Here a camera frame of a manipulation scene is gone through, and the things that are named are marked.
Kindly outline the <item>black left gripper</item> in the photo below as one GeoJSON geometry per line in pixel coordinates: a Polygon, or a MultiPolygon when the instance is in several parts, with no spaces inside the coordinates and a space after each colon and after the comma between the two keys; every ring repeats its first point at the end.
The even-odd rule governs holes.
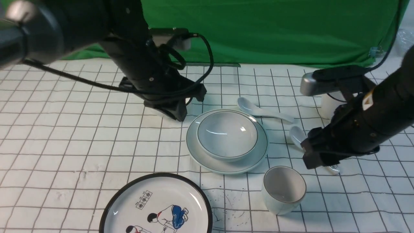
{"type": "Polygon", "coordinates": [[[108,37],[100,45],[131,83],[131,87],[121,90],[142,98],[144,106],[158,115],[183,122],[187,116],[187,99],[202,102],[207,93],[202,83],[206,73],[199,80],[191,81],[179,72],[186,62],[173,48],[173,43],[190,38],[200,38],[207,43],[201,34],[186,32],[174,35],[160,46],[156,46],[152,38],[134,43],[117,37],[108,37]]]}

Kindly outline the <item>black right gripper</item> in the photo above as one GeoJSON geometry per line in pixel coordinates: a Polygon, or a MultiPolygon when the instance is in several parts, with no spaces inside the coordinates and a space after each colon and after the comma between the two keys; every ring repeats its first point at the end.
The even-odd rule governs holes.
{"type": "Polygon", "coordinates": [[[301,143],[307,169],[379,151],[386,140],[413,124],[413,90],[376,87],[340,108],[325,128],[311,130],[301,143]]]}

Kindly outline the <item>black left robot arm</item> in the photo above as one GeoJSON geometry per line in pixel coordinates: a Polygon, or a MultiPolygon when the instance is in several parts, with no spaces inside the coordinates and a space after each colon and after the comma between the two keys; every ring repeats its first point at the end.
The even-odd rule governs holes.
{"type": "Polygon", "coordinates": [[[15,0],[1,18],[1,68],[25,64],[91,86],[135,94],[144,105],[184,121],[187,99],[203,102],[202,83],[213,69],[206,38],[186,28],[150,28],[140,0],[15,0]],[[177,52],[201,38],[210,65],[197,81],[183,77],[177,52]],[[125,75],[118,87],[97,83],[47,65],[99,44],[125,75]]]}

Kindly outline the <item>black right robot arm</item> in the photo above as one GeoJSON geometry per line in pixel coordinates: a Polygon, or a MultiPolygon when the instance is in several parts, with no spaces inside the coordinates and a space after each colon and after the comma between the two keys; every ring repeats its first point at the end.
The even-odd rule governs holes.
{"type": "Polygon", "coordinates": [[[303,76],[300,92],[312,97],[340,92],[345,99],[330,124],[314,128],[301,143],[307,169],[338,165],[341,160],[377,153],[380,145],[413,124],[413,48],[402,65],[380,84],[358,65],[326,68],[303,76]]]}

